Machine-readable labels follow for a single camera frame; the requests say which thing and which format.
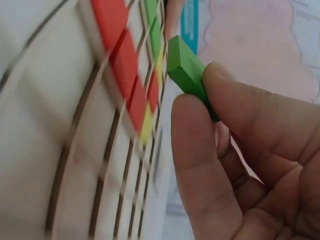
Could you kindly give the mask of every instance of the green wooden block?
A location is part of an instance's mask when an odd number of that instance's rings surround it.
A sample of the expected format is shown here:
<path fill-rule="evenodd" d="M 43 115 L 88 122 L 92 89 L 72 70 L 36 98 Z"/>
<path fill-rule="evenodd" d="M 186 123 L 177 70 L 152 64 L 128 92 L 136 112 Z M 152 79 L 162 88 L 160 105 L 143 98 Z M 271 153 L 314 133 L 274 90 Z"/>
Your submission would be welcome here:
<path fill-rule="evenodd" d="M 152 46 L 153 59 L 156 61 L 158 59 L 160 47 L 161 47 L 161 30 L 158 18 L 156 17 L 150 28 L 150 39 Z"/>
<path fill-rule="evenodd" d="M 151 25 L 157 15 L 157 0 L 144 0 L 146 19 Z"/>
<path fill-rule="evenodd" d="M 202 84 L 204 70 L 205 65 L 203 65 L 180 36 L 176 35 L 169 40 L 167 58 L 167 72 L 169 77 L 186 94 L 192 94 L 198 97 L 206 106 L 211 119 L 218 122 L 219 118 L 211 108 Z"/>

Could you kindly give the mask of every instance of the red tile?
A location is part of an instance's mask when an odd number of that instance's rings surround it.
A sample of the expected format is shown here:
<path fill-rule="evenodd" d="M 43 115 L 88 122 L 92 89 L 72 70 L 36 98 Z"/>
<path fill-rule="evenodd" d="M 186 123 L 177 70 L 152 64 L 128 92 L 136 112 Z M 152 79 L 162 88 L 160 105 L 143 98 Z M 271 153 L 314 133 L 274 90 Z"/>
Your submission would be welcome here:
<path fill-rule="evenodd" d="M 150 102 L 151 112 L 154 113 L 157 107 L 159 95 L 159 85 L 156 72 L 153 72 L 151 75 L 149 88 L 146 95 Z"/>
<path fill-rule="evenodd" d="M 128 21 L 125 2 L 124 0 L 91 0 L 91 5 L 104 47 L 112 51 Z"/>
<path fill-rule="evenodd" d="M 127 102 L 127 110 L 137 133 L 144 123 L 147 100 L 145 90 L 138 76 L 135 77 L 132 96 Z"/>
<path fill-rule="evenodd" d="M 124 99 L 129 99 L 138 71 L 138 56 L 131 34 L 125 29 L 110 56 L 113 74 Z"/>

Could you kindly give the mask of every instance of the yellow tile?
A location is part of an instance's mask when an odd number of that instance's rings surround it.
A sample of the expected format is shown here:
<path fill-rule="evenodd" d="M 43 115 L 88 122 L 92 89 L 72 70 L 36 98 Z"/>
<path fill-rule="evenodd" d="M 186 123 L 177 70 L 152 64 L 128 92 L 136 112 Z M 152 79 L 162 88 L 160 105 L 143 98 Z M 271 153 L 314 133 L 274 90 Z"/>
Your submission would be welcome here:
<path fill-rule="evenodd" d="M 159 86 L 162 85 L 163 63 L 164 63 L 164 45 L 161 45 L 159 57 L 155 63 L 156 77 L 158 79 Z"/>
<path fill-rule="evenodd" d="M 143 125 L 141 132 L 139 134 L 139 138 L 141 139 L 143 145 L 147 145 L 148 139 L 152 133 L 152 113 L 150 103 L 148 102 L 145 109 Z"/>

